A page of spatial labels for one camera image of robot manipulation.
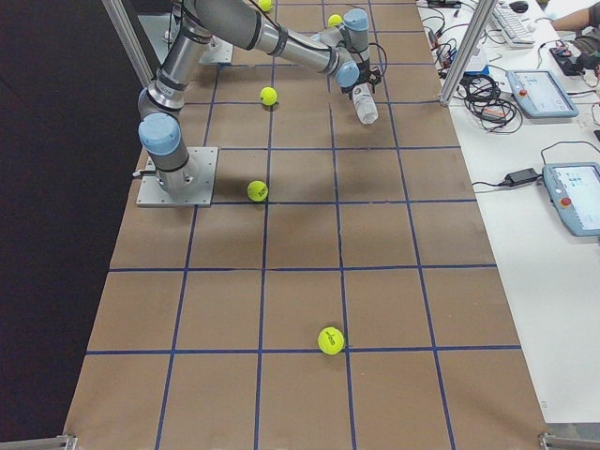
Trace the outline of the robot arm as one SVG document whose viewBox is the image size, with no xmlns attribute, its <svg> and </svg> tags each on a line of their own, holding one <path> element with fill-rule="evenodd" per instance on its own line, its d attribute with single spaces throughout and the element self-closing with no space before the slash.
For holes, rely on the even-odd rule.
<svg viewBox="0 0 600 450">
<path fill-rule="evenodd" d="M 312 37 L 272 21 L 243 1 L 183 1 L 180 12 L 174 44 L 138 99 L 139 137 L 155 165 L 159 188 L 169 194 L 190 189 L 200 176 L 200 166 L 184 143 L 179 113 L 211 38 L 312 68 L 332 77 L 347 95 L 358 87 L 373 88 L 383 77 L 370 64 L 368 15 L 361 8 L 349 10 L 341 23 Z"/>
</svg>

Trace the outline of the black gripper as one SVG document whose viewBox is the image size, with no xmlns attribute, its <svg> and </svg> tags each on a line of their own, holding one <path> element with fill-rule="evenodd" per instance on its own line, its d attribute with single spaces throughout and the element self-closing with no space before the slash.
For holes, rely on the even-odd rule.
<svg viewBox="0 0 600 450">
<path fill-rule="evenodd" d="M 376 86 L 383 81 L 383 74 L 379 67 L 371 68 L 368 67 L 362 70 L 358 80 L 348 87 L 341 87 L 340 92 L 344 95 L 351 97 L 353 95 L 353 89 L 361 84 L 365 84 L 371 94 L 376 92 Z"/>
</svg>

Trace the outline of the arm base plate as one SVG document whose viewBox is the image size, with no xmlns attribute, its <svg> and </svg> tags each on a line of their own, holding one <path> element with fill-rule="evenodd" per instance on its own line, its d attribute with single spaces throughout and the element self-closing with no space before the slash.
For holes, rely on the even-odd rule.
<svg viewBox="0 0 600 450">
<path fill-rule="evenodd" d="M 210 207 L 218 166 L 217 147 L 189 147 L 187 165 L 177 172 L 161 172 L 149 157 L 132 174 L 140 179 L 136 204 L 140 207 Z"/>
<path fill-rule="evenodd" d="M 204 46 L 199 65 L 230 65 L 233 60 L 233 45 L 218 37 L 212 37 Z"/>
</svg>

